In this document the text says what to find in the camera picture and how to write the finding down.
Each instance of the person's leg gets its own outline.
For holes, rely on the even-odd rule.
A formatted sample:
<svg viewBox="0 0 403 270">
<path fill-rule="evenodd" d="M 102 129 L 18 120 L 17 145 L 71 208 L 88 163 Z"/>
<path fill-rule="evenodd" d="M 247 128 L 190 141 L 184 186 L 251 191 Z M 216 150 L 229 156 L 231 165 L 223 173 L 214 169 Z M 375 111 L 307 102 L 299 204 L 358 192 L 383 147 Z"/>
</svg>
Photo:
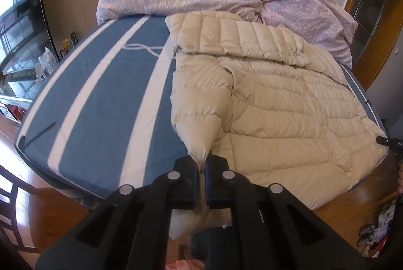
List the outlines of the person's leg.
<svg viewBox="0 0 403 270">
<path fill-rule="evenodd" d="M 206 261 L 205 270 L 236 270 L 232 227 L 216 227 L 193 234 L 190 239 L 192 257 Z"/>
</svg>

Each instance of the mattress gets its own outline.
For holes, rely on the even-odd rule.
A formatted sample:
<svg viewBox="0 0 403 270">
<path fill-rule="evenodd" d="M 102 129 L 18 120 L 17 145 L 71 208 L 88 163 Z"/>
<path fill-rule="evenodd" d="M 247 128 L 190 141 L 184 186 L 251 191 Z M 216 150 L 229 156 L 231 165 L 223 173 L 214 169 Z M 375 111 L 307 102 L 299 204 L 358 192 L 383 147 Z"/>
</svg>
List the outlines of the mattress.
<svg viewBox="0 0 403 270">
<path fill-rule="evenodd" d="M 170 171 L 187 150 L 171 125 L 169 44 L 165 17 L 131 16 L 97 28 L 34 101 L 15 140 L 19 154 L 50 185 L 97 198 Z M 384 130 L 364 89 L 341 68 Z"/>
</svg>

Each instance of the white stripe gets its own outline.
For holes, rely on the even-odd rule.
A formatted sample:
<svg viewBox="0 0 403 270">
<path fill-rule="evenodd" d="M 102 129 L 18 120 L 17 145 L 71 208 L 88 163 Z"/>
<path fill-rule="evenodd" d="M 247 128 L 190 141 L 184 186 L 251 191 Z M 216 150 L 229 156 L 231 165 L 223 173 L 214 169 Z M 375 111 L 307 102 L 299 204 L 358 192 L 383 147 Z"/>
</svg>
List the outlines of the white stripe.
<svg viewBox="0 0 403 270">
<path fill-rule="evenodd" d="M 142 17 L 138 22 L 136 22 L 110 49 L 110 51 L 102 58 L 100 63 L 96 66 L 92 74 L 88 77 L 87 81 L 80 89 L 80 92 L 71 104 L 66 117 L 57 133 L 56 139 L 53 143 L 52 150 L 50 151 L 48 158 L 49 168 L 61 176 L 59 172 L 59 164 L 66 148 L 66 143 L 69 140 L 71 132 L 74 125 L 83 109 L 86 101 L 89 98 L 92 90 L 98 83 L 99 79 L 102 77 L 103 73 L 106 71 L 107 67 L 115 56 L 122 50 L 122 47 L 127 43 L 127 41 L 132 38 L 135 32 L 149 19 L 149 16 Z"/>
<path fill-rule="evenodd" d="M 120 185 L 131 184 L 135 188 L 143 185 L 152 133 L 172 57 L 173 47 L 169 37 L 148 81 L 134 122 L 120 175 Z"/>
<path fill-rule="evenodd" d="M 53 76 L 49 79 L 46 83 L 45 87 L 41 91 L 41 93 L 36 98 L 35 102 L 32 104 L 31 108 L 29 109 L 28 114 L 25 116 L 23 125 L 21 130 L 18 134 L 16 145 L 18 145 L 22 136 L 25 136 L 29 126 L 33 118 L 35 117 L 36 112 L 38 111 L 39 107 L 41 106 L 42 102 L 45 100 L 45 97 L 48 95 L 49 91 L 52 89 L 54 83 L 59 79 L 65 69 L 74 61 L 75 58 L 106 28 L 108 28 L 111 24 L 113 24 L 116 20 L 108 21 L 103 26 L 99 27 L 95 30 L 88 38 L 82 42 L 75 50 L 71 52 L 69 57 L 59 66 L 59 68 L 55 71 Z"/>
<path fill-rule="evenodd" d="M 346 71 L 347 75 L 349 75 L 349 77 L 351 78 L 351 80 L 353 81 L 353 83 L 355 84 L 355 86 L 358 88 L 358 90 L 359 90 L 359 92 L 361 93 L 362 97 L 364 98 L 365 102 L 367 102 L 367 99 L 366 99 L 365 95 L 362 94 L 362 91 L 360 90 L 359 86 L 358 86 L 357 83 L 355 82 L 354 78 L 351 77 L 350 73 L 347 71 L 347 68 L 346 68 L 343 64 L 340 64 L 340 66 L 342 66 L 342 67 L 344 68 L 344 70 Z"/>
<path fill-rule="evenodd" d="M 351 80 L 353 81 L 353 83 L 355 84 L 355 86 L 358 88 L 359 92 L 361 93 L 362 97 L 363 97 L 364 100 L 365 100 L 365 103 L 366 103 L 366 104 L 368 105 L 368 107 L 370 108 L 371 113 L 372 113 L 372 115 L 374 116 L 374 119 L 375 119 L 375 121 L 376 121 L 376 124 L 377 124 L 378 127 L 380 128 L 378 119 L 376 118 L 376 115 L 375 115 L 375 113 L 374 113 L 374 110 L 372 110 L 371 102 L 369 102 L 369 101 L 367 100 L 367 98 L 365 97 L 365 95 L 363 94 L 363 92 L 360 90 L 360 87 L 357 85 L 357 83 L 355 82 L 354 78 L 351 77 L 350 73 L 349 73 L 347 70 L 346 70 L 346 73 L 349 75 L 349 77 L 351 78 Z M 352 92 L 354 93 L 355 97 L 358 99 L 357 95 L 355 94 L 355 92 L 353 91 L 353 89 L 351 88 L 350 85 L 349 85 L 349 87 L 350 87 L 350 91 L 352 91 Z"/>
<path fill-rule="evenodd" d="M 387 155 L 385 155 L 382 159 L 380 159 L 375 167 L 379 166 L 386 159 L 386 157 L 387 157 Z"/>
</svg>

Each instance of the pink fabric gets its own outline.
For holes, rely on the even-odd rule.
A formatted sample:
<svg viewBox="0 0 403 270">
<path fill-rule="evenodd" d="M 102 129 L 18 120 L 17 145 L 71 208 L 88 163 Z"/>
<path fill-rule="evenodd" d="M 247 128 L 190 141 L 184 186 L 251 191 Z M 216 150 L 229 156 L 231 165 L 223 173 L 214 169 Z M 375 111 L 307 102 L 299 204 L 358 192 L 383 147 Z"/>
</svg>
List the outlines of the pink fabric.
<svg viewBox="0 0 403 270">
<path fill-rule="evenodd" d="M 260 18 L 266 25 L 283 24 L 351 69 L 349 44 L 358 23 L 334 0 L 263 0 Z"/>
<path fill-rule="evenodd" d="M 204 263 L 199 260 L 180 260 L 166 265 L 165 270 L 204 270 Z"/>
</svg>

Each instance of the tv screen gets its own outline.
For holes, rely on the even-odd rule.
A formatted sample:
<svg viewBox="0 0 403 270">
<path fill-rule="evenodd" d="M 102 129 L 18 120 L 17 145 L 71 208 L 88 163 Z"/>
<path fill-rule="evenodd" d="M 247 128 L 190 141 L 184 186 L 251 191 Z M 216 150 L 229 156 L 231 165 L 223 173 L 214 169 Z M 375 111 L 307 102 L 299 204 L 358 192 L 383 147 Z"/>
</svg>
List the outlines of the tv screen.
<svg viewBox="0 0 403 270">
<path fill-rule="evenodd" d="M 55 52 L 42 0 L 0 0 L 0 70 L 34 69 L 45 47 Z"/>
</svg>

